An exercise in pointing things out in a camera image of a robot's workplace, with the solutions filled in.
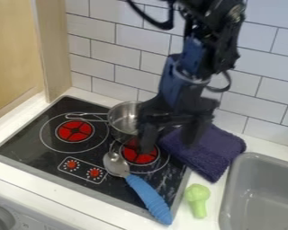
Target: stove knob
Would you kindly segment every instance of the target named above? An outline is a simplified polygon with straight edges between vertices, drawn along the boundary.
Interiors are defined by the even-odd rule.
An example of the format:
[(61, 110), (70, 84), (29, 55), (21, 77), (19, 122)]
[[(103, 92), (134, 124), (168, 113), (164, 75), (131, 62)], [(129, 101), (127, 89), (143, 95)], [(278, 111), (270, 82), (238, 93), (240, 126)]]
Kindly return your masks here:
[(74, 161), (67, 162), (67, 168), (68, 169), (76, 169), (77, 168), (77, 162), (74, 162)]
[(10, 230), (15, 225), (15, 219), (9, 211), (0, 207), (0, 230)]
[(98, 177), (99, 174), (100, 174), (100, 172), (99, 172), (99, 170), (96, 169), (96, 168), (90, 170), (90, 175), (91, 175), (91, 177), (93, 177), (93, 178)]

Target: green object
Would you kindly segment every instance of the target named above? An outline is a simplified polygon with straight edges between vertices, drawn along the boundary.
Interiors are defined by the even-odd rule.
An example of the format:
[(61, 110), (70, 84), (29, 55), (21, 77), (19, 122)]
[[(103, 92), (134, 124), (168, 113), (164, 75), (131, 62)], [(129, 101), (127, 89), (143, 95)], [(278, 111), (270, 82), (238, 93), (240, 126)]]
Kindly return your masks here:
[(193, 184), (184, 192), (184, 197), (188, 200), (193, 215), (200, 219), (207, 217), (206, 200), (210, 196), (210, 190), (201, 184)]

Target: folded cloth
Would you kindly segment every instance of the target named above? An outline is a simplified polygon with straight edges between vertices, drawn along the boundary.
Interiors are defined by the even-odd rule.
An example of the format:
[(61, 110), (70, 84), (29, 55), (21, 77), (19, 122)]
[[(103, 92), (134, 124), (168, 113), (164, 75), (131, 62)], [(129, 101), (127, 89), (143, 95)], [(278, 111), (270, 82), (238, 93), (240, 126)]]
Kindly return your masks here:
[(159, 140), (159, 146), (210, 182), (216, 182), (230, 163), (246, 151), (246, 143), (214, 125), (193, 146), (185, 146), (178, 128)]

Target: gray sink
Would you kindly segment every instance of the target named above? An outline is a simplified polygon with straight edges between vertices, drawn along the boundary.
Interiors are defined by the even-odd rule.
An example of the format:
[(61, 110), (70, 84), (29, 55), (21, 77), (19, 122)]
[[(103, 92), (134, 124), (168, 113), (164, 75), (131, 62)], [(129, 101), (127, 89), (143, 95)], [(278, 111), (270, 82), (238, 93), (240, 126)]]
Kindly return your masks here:
[(232, 165), (220, 230), (288, 230), (288, 163), (247, 153)]

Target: metal pot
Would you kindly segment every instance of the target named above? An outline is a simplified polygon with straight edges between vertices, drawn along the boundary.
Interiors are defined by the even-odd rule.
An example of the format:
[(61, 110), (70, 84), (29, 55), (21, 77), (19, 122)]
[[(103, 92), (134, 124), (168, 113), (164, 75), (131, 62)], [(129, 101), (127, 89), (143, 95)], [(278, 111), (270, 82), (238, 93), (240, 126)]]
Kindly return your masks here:
[[(136, 125), (140, 103), (141, 102), (123, 102), (110, 108), (108, 113), (69, 113), (65, 118), (93, 122), (109, 122), (111, 134), (117, 141), (124, 145), (135, 147), (137, 143), (138, 131)], [(98, 119), (96, 117), (104, 115), (107, 116), (107, 119)]]
[(108, 112), (108, 121), (113, 137), (124, 145), (137, 143), (137, 117), (140, 102), (123, 102)]

